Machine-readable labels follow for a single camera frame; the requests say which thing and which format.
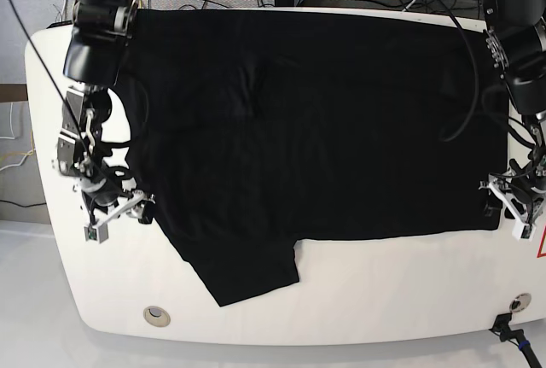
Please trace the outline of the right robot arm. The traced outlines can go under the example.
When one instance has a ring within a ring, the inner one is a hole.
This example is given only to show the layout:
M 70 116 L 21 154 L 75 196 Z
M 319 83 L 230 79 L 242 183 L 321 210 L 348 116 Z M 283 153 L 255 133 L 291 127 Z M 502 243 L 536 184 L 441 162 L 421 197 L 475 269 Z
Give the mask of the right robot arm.
M 141 190 L 124 190 L 132 178 L 122 166 L 109 166 L 114 149 L 129 148 L 147 131 L 144 117 L 131 139 L 102 140 L 102 126 L 112 113 L 109 95 L 117 82 L 125 49 L 132 37 L 138 0 L 75 0 L 73 32 L 63 67 L 70 87 L 63 100 L 56 165 L 61 175 L 76 179 L 84 200 L 89 233 L 126 214 L 141 224 L 154 218 L 154 198 Z

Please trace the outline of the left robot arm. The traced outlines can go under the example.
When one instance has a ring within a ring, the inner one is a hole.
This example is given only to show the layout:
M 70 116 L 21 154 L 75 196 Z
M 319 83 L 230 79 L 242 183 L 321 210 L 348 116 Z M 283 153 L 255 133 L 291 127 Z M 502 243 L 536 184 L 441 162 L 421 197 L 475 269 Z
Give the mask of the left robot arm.
M 530 133 L 528 163 L 508 163 L 486 186 L 514 218 L 514 235 L 528 240 L 545 208 L 545 0 L 484 0 L 486 44 L 502 90 Z

